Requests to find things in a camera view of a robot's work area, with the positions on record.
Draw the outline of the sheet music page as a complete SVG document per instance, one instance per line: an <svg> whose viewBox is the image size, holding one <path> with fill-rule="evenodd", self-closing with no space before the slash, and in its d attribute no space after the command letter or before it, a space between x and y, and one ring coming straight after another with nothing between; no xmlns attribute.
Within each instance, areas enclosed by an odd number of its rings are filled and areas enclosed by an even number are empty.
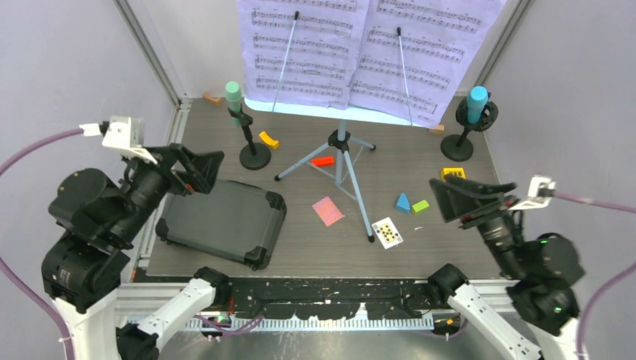
<svg viewBox="0 0 636 360"><path fill-rule="evenodd" d="M244 94L343 110L369 1L238 1Z"/></svg>
<svg viewBox="0 0 636 360"><path fill-rule="evenodd" d="M435 128L504 1L371 1L349 103Z"/></svg>

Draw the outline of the light blue music stand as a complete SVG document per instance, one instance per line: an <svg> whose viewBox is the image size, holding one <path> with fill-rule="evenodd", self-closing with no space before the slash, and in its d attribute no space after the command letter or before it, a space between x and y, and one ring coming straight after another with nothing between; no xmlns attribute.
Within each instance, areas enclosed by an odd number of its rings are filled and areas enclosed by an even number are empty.
<svg viewBox="0 0 636 360"><path fill-rule="evenodd" d="M351 136L350 133L347 131L347 123L349 121L359 121L386 125L407 125L408 122L395 116L389 116L386 114L382 114L381 112L357 106L351 106L347 109L335 109L333 107L277 103L275 101L258 101L250 99L249 97L246 97L244 100L252 110L256 111L268 111L270 113L281 113L295 116L313 116L338 120L337 129L328 136L327 140L322 145L313 150L311 153L305 155L303 158L299 159L296 163L294 163L284 171L277 174L274 177L274 180L276 182L279 182L299 167L305 164L311 165L312 158L324 152L329 147L334 148L336 153L335 173L332 174L330 172L327 172L318 166L315 166L314 168L332 178L334 180L334 185L338 189L340 189L348 197L357 202L362 220L364 222L367 240L370 243L375 242L375 235L377 231L373 229L368 218L368 213L366 211L365 203L362 198L362 192L360 190L359 182L357 180L356 172L354 169L355 161L351 158L350 155L349 143L357 143L366 149L370 149L371 151L376 150L377 146L370 142L366 142L363 139Z"/></svg>

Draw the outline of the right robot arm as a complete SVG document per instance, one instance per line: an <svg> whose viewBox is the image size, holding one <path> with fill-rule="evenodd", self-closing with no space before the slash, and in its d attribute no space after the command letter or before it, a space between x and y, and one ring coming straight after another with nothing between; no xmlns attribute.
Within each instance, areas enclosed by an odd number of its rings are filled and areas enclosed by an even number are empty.
<svg viewBox="0 0 636 360"><path fill-rule="evenodd" d="M505 359L587 359L577 336L581 309L572 289L585 273L575 245L556 232L532 241L524 238L524 212L547 207L556 182L534 175L526 199L512 194L514 183L484 184L446 175L430 179L429 185L442 219L459 221L462 230L477 229L501 275L514 281L506 294L535 339L523 337L450 263L427 278L430 302L459 313Z"/></svg>

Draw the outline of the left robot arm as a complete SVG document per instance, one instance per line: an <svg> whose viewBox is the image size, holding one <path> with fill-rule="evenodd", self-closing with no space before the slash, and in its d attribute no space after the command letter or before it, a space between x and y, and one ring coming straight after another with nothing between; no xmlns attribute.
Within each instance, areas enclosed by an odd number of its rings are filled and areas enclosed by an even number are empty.
<svg viewBox="0 0 636 360"><path fill-rule="evenodd" d="M134 238L167 194L210 193L224 159L222 151L195 153L178 143L119 153L126 167L118 182L99 169L82 169L60 184L49 205L64 233L43 259L43 285L78 359L157 359L187 321L230 300L228 277L202 267L150 316L116 326L121 273Z"/></svg>

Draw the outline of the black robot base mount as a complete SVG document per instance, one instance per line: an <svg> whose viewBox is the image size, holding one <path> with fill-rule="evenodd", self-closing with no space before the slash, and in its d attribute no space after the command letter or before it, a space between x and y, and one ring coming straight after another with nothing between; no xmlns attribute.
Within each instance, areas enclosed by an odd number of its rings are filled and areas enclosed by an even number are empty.
<svg viewBox="0 0 636 360"><path fill-rule="evenodd" d="M242 319L349 320L363 310L369 320L410 320L450 308L439 291L419 280L234 277L222 299L206 309Z"/></svg>

